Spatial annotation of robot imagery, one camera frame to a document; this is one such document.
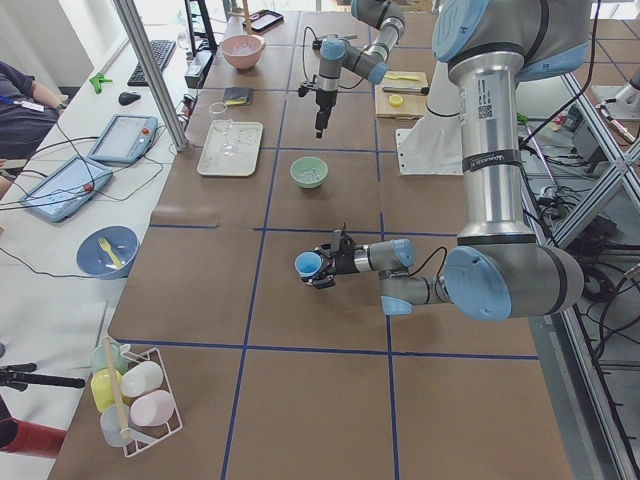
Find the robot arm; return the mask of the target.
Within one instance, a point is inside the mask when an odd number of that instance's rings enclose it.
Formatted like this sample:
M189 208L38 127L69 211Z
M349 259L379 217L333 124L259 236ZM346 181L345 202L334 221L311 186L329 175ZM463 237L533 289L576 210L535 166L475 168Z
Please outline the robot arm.
M587 1L449 1L432 50L458 89L467 223L434 278L421 277L407 239L357 244L344 230L300 254L301 280L318 289L338 275L375 271L388 315L451 303L476 320L551 315L579 299L583 275L557 247L541 246L523 219L515 90L583 64Z
M319 73L309 85L316 92L316 137L328 128L332 108L336 105L341 70L346 69L380 84L389 66L387 60L405 31L404 14L393 1L352 1L351 14L360 22L376 29L377 38L364 49L353 47L344 37L329 37L320 48Z

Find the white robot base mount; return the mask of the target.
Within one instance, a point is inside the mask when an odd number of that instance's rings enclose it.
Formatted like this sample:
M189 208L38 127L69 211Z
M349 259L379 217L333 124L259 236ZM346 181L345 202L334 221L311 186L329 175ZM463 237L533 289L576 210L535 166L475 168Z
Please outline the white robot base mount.
M462 174L458 95L447 65L437 61L425 114L412 129L396 131L401 175Z

